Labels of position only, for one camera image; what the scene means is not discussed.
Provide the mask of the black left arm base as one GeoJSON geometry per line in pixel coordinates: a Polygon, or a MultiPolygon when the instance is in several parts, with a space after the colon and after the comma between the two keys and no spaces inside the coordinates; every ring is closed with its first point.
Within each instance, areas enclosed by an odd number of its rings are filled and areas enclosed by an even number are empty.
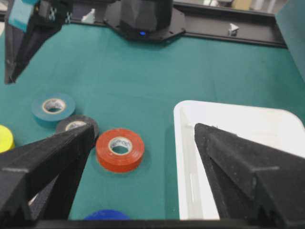
{"type": "Polygon", "coordinates": [[[117,0],[109,4],[104,23],[128,40],[163,42],[186,32],[185,14],[172,0],[117,0]]]}

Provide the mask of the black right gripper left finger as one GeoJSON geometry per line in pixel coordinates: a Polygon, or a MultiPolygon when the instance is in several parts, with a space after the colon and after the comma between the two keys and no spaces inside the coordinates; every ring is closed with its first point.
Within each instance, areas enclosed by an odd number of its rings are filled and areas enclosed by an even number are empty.
{"type": "Polygon", "coordinates": [[[95,142],[90,124],[65,131],[0,155],[0,219],[67,219],[95,142]]]}

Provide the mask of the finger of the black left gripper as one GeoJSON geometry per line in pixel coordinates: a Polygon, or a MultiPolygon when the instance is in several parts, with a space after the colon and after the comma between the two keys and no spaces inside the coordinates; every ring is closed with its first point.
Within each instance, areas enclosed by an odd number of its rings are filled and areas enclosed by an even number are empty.
{"type": "Polygon", "coordinates": [[[8,1],[4,83],[15,83],[39,48],[63,25],[63,0],[8,1]]]}

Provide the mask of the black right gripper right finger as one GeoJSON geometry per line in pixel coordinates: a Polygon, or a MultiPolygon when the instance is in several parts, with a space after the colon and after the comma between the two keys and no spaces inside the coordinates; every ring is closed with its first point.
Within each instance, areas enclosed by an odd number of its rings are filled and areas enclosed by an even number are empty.
{"type": "Polygon", "coordinates": [[[213,126],[196,124],[195,143],[221,219],[279,229],[305,226],[305,160],[213,126]]]}

